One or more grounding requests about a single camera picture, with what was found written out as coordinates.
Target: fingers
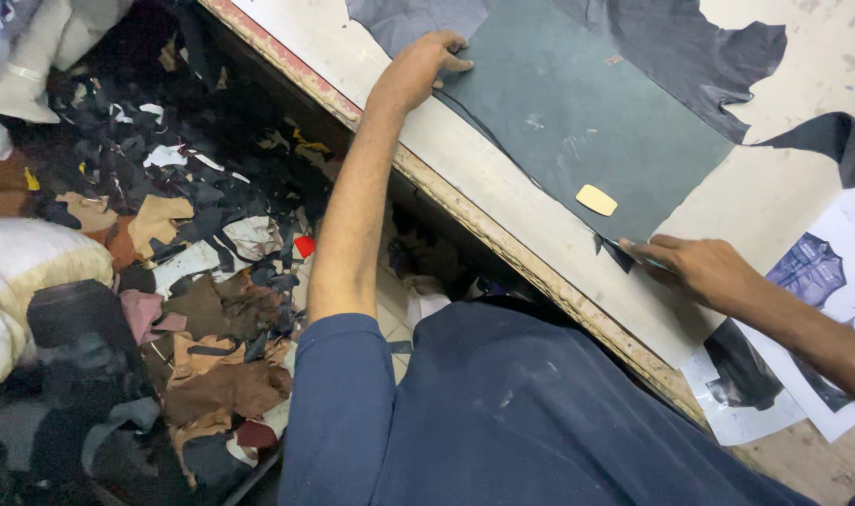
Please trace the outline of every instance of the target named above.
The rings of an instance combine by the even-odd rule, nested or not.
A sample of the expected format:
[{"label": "fingers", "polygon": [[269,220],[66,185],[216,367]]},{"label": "fingers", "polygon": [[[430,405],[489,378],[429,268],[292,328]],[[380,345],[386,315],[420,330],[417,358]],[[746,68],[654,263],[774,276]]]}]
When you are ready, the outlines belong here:
[{"label": "fingers", "polygon": [[673,272],[669,272],[667,270],[657,268],[649,264],[646,264],[641,267],[644,271],[646,271],[646,274],[648,274],[649,277],[658,281],[659,283],[666,284],[668,286],[680,286],[682,284],[680,281],[680,276],[674,274]]},{"label": "fingers", "polygon": [[443,58],[443,68],[451,72],[464,72],[471,70],[474,67],[474,62],[469,60],[459,60],[452,54],[447,54]]},{"label": "fingers", "polygon": [[665,235],[665,234],[656,234],[649,239],[649,244],[655,244],[663,247],[671,247],[673,249],[677,249],[686,243],[686,240],[682,238],[676,238],[673,236]]},{"label": "fingers", "polygon": [[444,48],[457,46],[464,49],[468,46],[468,40],[456,33],[454,30],[442,30],[436,32],[437,41],[443,44]]},{"label": "fingers", "polygon": [[657,244],[634,244],[625,238],[621,239],[618,245],[641,264],[648,264],[649,260],[652,260],[672,271],[677,270],[677,261],[673,249]]}]

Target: pile of leather scraps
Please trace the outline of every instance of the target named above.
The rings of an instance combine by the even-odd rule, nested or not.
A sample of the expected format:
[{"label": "pile of leather scraps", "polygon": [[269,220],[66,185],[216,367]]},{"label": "pile of leather scraps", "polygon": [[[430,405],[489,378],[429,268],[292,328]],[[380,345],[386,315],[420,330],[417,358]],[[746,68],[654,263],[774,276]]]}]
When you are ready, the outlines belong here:
[{"label": "pile of leather scraps", "polygon": [[[138,259],[161,266],[194,246],[182,263],[214,259],[160,284],[165,296],[203,270],[218,281],[259,261],[291,270],[299,218],[319,219],[329,190],[296,153],[309,143],[264,88],[200,44],[205,33],[185,33],[193,23],[175,13],[136,5],[68,72],[51,75],[51,109],[64,121],[10,127],[28,160],[29,216],[97,239],[116,271]],[[201,73],[200,62],[214,60],[220,72]],[[218,74],[217,83],[200,74]]]},{"label": "pile of leather scraps", "polygon": [[164,394],[174,447],[193,486],[212,494],[252,473],[274,450],[289,413],[296,345],[261,346],[174,334],[174,373]]}]

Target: paper sheet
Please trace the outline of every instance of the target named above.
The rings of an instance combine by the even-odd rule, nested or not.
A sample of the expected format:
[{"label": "paper sheet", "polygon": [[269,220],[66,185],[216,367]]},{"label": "paper sheet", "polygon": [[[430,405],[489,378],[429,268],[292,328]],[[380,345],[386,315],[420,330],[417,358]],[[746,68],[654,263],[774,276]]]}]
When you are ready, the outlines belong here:
[{"label": "paper sheet", "polygon": [[720,376],[704,347],[699,347],[686,361],[681,372],[703,408],[715,438],[724,446],[748,443],[805,420],[805,412],[786,390],[774,399],[771,408],[765,410],[731,408],[726,402],[718,402],[706,384]]},{"label": "paper sheet", "polygon": [[[838,201],[809,228],[806,236],[809,234],[826,241],[833,254],[841,259],[839,275],[845,278],[845,284],[827,295],[821,311],[836,321],[853,325],[855,189],[844,191]],[[827,277],[837,275],[837,271],[822,273]],[[828,442],[835,441],[855,425],[855,402],[851,402],[835,385],[807,369],[768,337],[745,325],[739,324],[739,327]]]}]

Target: tiled floor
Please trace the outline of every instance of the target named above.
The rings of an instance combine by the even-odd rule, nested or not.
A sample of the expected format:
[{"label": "tiled floor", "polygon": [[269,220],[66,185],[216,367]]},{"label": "tiled floor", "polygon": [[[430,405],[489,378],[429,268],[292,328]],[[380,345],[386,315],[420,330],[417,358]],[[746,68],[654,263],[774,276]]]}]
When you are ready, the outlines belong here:
[{"label": "tiled floor", "polygon": [[[380,250],[378,256],[377,269],[377,325],[380,328],[380,333],[383,334],[389,342],[407,341],[411,343],[412,329],[406,325],[406,312],[408,300],[406,296],[406,288],[402,282],[396,277],[393,269],[389,266],[387,254],[387,245],[389,241],[396,237],[396,227],[389,219],[390,211],[387,209],[385,213],[383,231],[380,237]],[[307,224],[304,218],[300,217],[302,229],[307,229]],[[293,289],[293,302],[298,308],[306,307],[306,291],[309,289],[309,271],[311,269],[311,260],[314,257],[307,258],[305,262],[298,267],[297,275],[299,278],[299,286]],[[394,353],[393,354],[393,371],[396,373],[396,383],[402,380],[402,376],[406,374],[409,368],[409,353]]]}]

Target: floor tile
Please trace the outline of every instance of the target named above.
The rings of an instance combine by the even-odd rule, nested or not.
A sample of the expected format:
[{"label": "floor tile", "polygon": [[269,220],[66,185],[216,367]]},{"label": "floor tile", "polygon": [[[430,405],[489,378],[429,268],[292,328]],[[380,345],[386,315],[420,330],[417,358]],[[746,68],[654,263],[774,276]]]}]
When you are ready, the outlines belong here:
[{"label": "floor tile", "polygon": [[412,330],[406,327],[404,322],[399,325],[393,332],[387,336],[388,341],[410,341],[412,340]]},{"label": "floor tile", "polygon": [[396,385],[399,385],[399,382],[402,381],[402,377],[406,375],[406,372],[409,370],[409,366],[402,361],[401,358],[397,356],[393,356],[393,374],[396,376]]},{"label": "floor tile", "polygon": [[309,292],[309,277],[301,272],[297,272],[296,277],[299,278],[299,285],[293,288],[291,294],[293,296],[293,304],[296,306],[296,309],[302,310],[306,308],[306,294]]},{"label": "floor tile", "polygon": [[386,307],[397,320],[406,320],[406,314],[409,311],[406,287],[395,275],[383,269],[377,269],[377,301]]},{"label": "floor tile", "polygon": [[380,302],[377,303],[377,326],[380,328],[380,333],[383,334],[383,337],[391,335],[396,328],[402,325],[402,322],[399,321],[393,313],[390,313],[384,305]]}]

